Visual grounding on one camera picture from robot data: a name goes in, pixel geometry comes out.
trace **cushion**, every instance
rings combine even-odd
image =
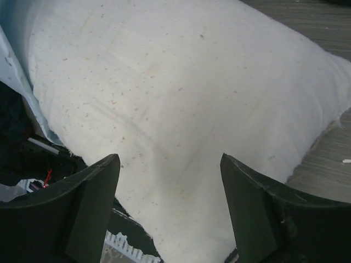
[[[120,155],[116,196],[166,263],[235,248],[223,153],[286,182],[350,107],[348,61],[236,0],[41,1],[28,30],[50,127],[87,164]]]

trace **black fabric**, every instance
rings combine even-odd
[[[14,186],[25,177],[20,148],[32,131],[22,96],[0,82],[0,184]]]

